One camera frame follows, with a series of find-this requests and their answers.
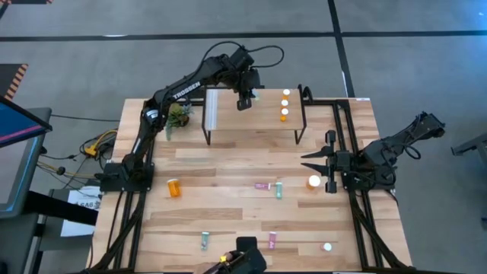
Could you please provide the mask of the black office chair base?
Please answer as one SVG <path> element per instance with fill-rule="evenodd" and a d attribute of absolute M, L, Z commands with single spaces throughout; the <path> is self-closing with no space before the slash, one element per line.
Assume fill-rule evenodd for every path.
<path fill-rule="evenodd" d="M 487 133 L 483 133 L 450 149 L 455 156 L 463 155 L 467 151 L 477 150 L 483 164 L 487 167 Z"/>

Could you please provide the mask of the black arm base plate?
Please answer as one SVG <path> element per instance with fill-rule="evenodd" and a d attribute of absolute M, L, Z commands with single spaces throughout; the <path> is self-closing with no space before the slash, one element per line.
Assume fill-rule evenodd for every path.
<path fill-rule="evenodd" d="M 378 167 L 373 169 L 339 170 L 344 176 L 343 184 L 350 190 L 391 190 L 395 188 L 395 169 Z"/>
<path fill-rule="evenodd" d="M 127 171 L 123 164 L 109 163 L 103 173 L 95 174 L 102 192 L 145 192 L 151 189 L 154 164 Z"/>

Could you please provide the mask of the potted green succulent plant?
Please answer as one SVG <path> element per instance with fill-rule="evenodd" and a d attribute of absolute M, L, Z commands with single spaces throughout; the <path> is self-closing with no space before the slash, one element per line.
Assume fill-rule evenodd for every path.
<path fill-rule="evenodd" d="M 170 105 L 167 123 L 164 128 L 166 139 L 171 140 L 174 129 L 185 127 L 189 123 L 189 117 L 193 113 L 191 104 L 173 103 Z"/>

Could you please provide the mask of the dark grey side cart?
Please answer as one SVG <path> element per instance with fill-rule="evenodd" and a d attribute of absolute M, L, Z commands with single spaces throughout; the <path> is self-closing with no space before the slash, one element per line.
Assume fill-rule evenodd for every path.
<path fill-rule="evenodd" d="M 0 274 L 23 274 L 35 237 L 44 227 L 40 215 L 95 225 L 98 212 L 51 196 L 27 192 L 11 211 L 0 210 Z"/>

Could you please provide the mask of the wooden shelf black metal legs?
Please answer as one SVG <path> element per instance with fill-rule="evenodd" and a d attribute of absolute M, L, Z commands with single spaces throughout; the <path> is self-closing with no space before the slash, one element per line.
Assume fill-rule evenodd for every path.
<path fill-rule="evenodd" d="M 232 90 L 208 89 L 203 104 L 202 130 L 208 144 L 215 131 L 292 131 L 298 144 L 307 128 L 305 104 L 314 101 L 309 87 L 298 85 L 289 89 L 288 106 L 282 107 L 283 91 L 280 89 L 256 89 L 260 99 L 252 99 L 252 107 L 239 111 Z M 287 108 L 287 120 L 280 120 L 281 109 Z"/>

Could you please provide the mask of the black mat hazard stripes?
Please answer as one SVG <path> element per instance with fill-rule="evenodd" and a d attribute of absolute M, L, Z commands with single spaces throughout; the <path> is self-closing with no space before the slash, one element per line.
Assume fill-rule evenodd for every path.
<path fill-rule="evenodd" d="M 0 97 L 13 100 L 28 67 L 28 64 L 0 64 Z"/>

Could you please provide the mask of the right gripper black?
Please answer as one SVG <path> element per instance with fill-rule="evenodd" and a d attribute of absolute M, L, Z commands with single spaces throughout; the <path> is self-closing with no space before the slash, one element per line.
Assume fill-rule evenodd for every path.
<path fill-rule="evenodd" d="M 319 151 L 301 156 L 301 158 L 324 158 L 326 165 L 303 163 L 305 167 L 320 173 L 321 177 L 328 177 L 326 182 L 326 192 L 336 193 L 337 183 L 335 181 L 335 172 L 339 172 L 342 177 L 342 186 L 348 190 L 352 175 L 352 153 L 346 150 L 335 151 L 336 132 L 328 130 L 325 134 L 327 145 Z"/>

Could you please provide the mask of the monitor with blue screen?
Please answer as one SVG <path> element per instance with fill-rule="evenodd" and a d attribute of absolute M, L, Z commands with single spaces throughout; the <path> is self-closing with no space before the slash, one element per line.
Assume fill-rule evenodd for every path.
<path fill-rule="evenodd" d="M 0 219 L 23 212 L 51 115 L 49 107 L 26 110 L 0 97 Z"/>

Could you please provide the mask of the white paper sheet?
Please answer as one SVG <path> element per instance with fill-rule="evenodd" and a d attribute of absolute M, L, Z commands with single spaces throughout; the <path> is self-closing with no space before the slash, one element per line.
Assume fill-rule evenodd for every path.
<path fill-rule="evenodd" d="M 68 202 L 87 209 L 99 211 L 101 191 L 98 186 L 83 186 L 80 190 L 70 190 Z M 93 225 L 85 225 L 73 221 L 64 220 L 62 223 L 61 237 L 77 237 L 94 233 Z"/>

